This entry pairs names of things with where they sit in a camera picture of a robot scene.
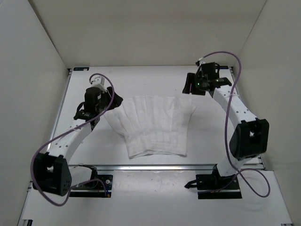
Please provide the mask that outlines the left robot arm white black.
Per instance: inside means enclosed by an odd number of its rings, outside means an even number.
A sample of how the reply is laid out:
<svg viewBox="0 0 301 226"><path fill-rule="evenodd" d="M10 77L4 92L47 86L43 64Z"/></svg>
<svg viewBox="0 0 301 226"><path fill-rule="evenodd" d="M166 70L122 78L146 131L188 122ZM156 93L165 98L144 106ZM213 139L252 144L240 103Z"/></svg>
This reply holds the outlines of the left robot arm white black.
<svg viewBox="0 0 301 226"><path fill-rule="evenodd" d="M47 193L65 196L77 185L96 186L100 181L94 166L83 164L71 168L69 162L101 116L119 107L122 101L112 86L93 85L87 88L69 129L53 138L51 148L45 153L39 149L34 154L31 162L34 189L43 196Z"/></svg>

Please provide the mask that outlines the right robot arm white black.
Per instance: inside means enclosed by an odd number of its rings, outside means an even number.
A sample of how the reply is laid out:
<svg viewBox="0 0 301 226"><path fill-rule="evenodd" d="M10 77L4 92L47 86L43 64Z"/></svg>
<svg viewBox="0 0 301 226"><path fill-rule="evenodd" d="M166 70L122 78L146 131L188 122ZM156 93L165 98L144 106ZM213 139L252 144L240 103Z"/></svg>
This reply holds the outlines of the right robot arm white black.
<svg viewBox="0 0 301 226"><path fill-rule="evenodd" d="M198 188L203 193L219 192L234 182L242 172L242 166L267 150L269 123L259 119L247 109L238 97L234 85L227 77L220 77L218 63L196 63L196 73L188 73L184 94L210 96L226 113L225 122L231 122L234 132L231 138L224 132L226 157L214 165L212 173L199 175L185 188Z"/></svg>

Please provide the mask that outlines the white pleated skirt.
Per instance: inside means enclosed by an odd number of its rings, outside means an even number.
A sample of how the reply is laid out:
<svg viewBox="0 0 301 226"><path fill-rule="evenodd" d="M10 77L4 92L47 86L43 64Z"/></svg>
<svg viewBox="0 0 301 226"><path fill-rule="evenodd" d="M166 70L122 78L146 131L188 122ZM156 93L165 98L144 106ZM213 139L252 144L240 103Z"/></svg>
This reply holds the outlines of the white pleated skirt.
<svg viewBox="0 0 301 226"><path fill-rule="evenodd" d="M134 96L105 113L108 124L124 137L130 159L146 155L187 156L192 99Z"/></svg>

